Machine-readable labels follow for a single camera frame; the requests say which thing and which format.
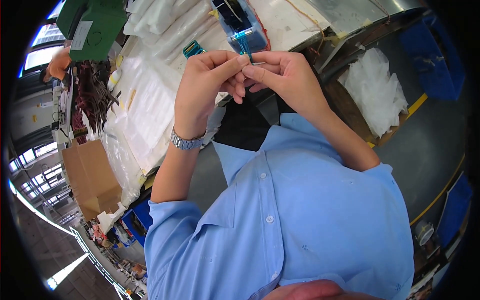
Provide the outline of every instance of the fingernail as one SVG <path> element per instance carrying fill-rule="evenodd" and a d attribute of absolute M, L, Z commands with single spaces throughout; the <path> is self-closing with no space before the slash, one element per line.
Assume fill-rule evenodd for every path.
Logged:
<path fill-rule="evenodd" d="M 255 69 L 254 69 L 252 66 L 245 66 L 245 67 L 243 67 L 243 69 L 241 70 L 241 72 L 242 72 L 245 76 L 252 78 L 252 77 L 253 77 L 253 73 L 255 72 Z"/>
<path fill-rule="evenodd" d="M 237 56 L 237 61 L 239 62 L 239 64 L 244 65 L 250 61 L 250 58 L 248 57 L 248 55 L 244 54 Z"/>

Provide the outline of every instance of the finger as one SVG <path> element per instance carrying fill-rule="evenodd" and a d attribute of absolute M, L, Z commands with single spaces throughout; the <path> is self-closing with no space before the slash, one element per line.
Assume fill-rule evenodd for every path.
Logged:
<path fill-rule="evenodd" d="M 242 83 L 245 80 L 245 75 L 243 75 L 242 72 L 238 72 L 237 74 L 235 74 L 234 78 L 237 82 Z"/>
<path fill-rule="evenodd" d="M 290 60 L 294 52 L 286 51 L 262 51 L 252 53 L 253 62 L 266 62 L 272 65 L 279 65 L 283 60 Z"/>
<path fill-rule="evenodd" d="M 241 97 L 245 97 L 245 85 L 237 82 L 235 85 L 235 92 Z"/>
<path fill-rule="evenodd" d="M 247 78 L 247 79 L 245 79 L 245 81 L 243 82 L 243 86 L 249 87 L 249 86 L 254 85 L 255 83 L 257 83 L 255 80 L 250 79 L 250 78 Z"/>
<path fill-rule="evenodd" d="M 245 85 L 243 83 L 237 82 L 233 77 L 228 79 L 228 83 L 235 88 L 235 91 L 239 96 L 245 97 Z"/>
<path fill-rule="evenodd" d="M 254 86 L 252 86 L 252 87 L 249 89 L 249 91 L 250 91 L 251 93 L 256 93 L 256 92 L 258 92 L 258 91 L 260 91 L 260 90 L 263 90 L 263 89 L 265 89 L 265 88 L 268 88 L 265 84 L 256 83 Z"/>
<path fill-rule="evenodd" d="M 265 69 L 265 70 L 269 70 L 269 71 L 272 72 L 272 73 L 282 75 L 282 73 L 281 73 L 281 67 L 280 67 L 279 65 L 272 65 L 272 64 L 269 64 L 269 63 L 262 63 L 262 64 L 255 65 L 255 67 L 259 67 L 259 68 L 262 68 L 262 69 Z"/>
<path fill-rule="evenodd" d="M 227 50 L 214 50 L 208 51 L 202 54 L 193 55 L 191 58 L 195 58 L 203 62 L 209 69 L 220 66 L 230 59 L 240 56 L 240 54 Z"/>
<path fill-rule="evenodd" d="M 237 102 L 238 104 L 242 104 L 243 102 L 242 97 L 237 94 L 237 92 L 235 91 L 235 88 L 228 82 L 225 82 L 222 84 L 222 86 L 220 87 L 220 91 L 227 92 L 229 95 L 233 97 L 233 100 L 235 102 Z"/>
<path fill-rule="evenodd" d="M 257 66 L 245 66 L 242 69 L 242 73 L 258 83 L 265 84 L 274 91 L 278 91 L 285 82 L 283 76 Z"/>
<path fill-rule="evenodd" d="M 275 74 L 283 75 L 282 70 L 281 70 L 280 66 L 278 66 L 278 65 L 271 65 L 269 63 L 262 63 L 262 64 L 255 65 L 255 67 L 259 67 L 259 68 L 263 68 L 265 70 L 269 70 L 270 72 L 275 73 Z M 250 79 L 250 78 L 246 78 L 245 81 L 243 82 L 243 85 L 245 87 L 247 87 L 247 86 L 253 85 L 255 83 L 257 83 L 255 80 Z"/>
<path fill-rule="evenodd" d="M 235 86 L 237 84 L 237 80 L 234 77 L 230 77 L 227 81 L 232 85 Z"/>
<path fill-rule="evenodd" d="M 240 55 L 226 61 L 224 64 L 219 65 L 215 69 L 211 70 L 210 73 L 215 77 L 215 80 L 224 82 L 228 78 L 235 76 L 235 74 L 240 72 L 242 68 L 249 63 L 250 58 L 248 55 Z"/>

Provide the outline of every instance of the metal watch band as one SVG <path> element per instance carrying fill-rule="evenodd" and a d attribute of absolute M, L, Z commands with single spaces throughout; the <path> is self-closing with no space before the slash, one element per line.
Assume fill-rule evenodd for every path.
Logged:
<path fill-rule="evenodd" d="M 175 133 L 175 130 L 172 129 L 172 134 L 170 135 L 170 141 L 175 147 L 177 147 L 180 150 L 189 150 L 189 149 L 200 147 L 204 141 L 205 135 L 206 135 L 206 132 L 202 137 L 199 137 L 193 140 L 184 140 Z"/>

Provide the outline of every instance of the cardboard box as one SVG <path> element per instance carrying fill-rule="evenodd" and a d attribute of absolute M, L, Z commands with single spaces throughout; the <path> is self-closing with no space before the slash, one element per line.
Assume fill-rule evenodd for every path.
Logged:
<path fill-rule="evenodd" d="M 62 150 L 70 186 L 84 217 L 91 220 L 101 212 L 117 211 L 120 187 L 100 140 Z"/>
<path fill-rule="evenodd" d="M 390 132 L 382 135 L 381 138 L 375 138 L 368 127 L 367 121 L 363 118 L 360 109 L 358 108 L 353 98 L 350 96 L 346 88 L 338 82 L 338 78 L 350 67 L 345 66 L 340 69 L 332 78 L 325 84 L 325 96 L 327 98 L 330 108 L 338 115 L 342 121 L 348 125 L 359 137 L 364 141 L 370 142 L 377 146 L 383 145 L 388 141 L 402 126 L 408 118 L 408 114 L 400 112 L 398 118 L 400 124 L 398 126 L 390 127 Z"/>

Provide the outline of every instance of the orange shirt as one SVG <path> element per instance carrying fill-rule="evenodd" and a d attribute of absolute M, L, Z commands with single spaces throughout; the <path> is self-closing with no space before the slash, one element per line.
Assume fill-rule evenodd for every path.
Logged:
<path fill-rule="evenodd" d="M 72 62 L 72 59 L 68 55 L 69 52 L 70 47 L 63 48 L 52 57 L 52 61 L 48 64 L 48 70 L 50 72 L 50 75 L 60 80 L 63 80 L 65 74 L 67 73 L 65 70 Z"/>

